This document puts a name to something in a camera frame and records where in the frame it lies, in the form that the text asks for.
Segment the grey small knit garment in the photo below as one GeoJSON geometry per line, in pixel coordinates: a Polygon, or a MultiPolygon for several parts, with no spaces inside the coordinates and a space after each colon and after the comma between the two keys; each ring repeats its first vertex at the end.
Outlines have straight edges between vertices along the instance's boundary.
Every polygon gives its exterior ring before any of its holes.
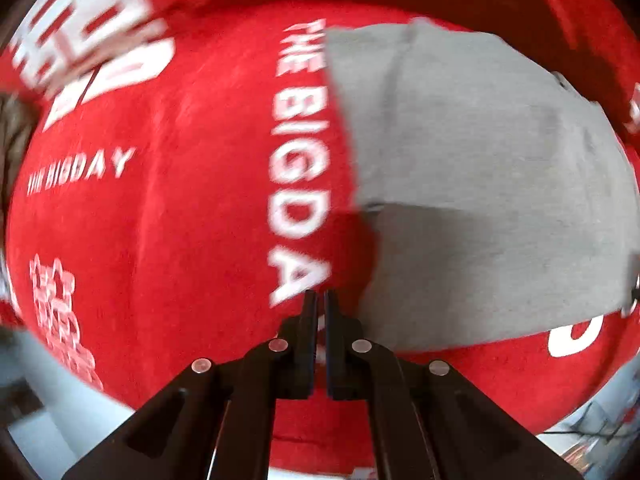
{"type": "Polygon", "coordinates": [[[632,311],[639,190],[598,104],[425,20],[330,28],[326,57],[378,234],[370,337],[443,349],[632,311]]]}

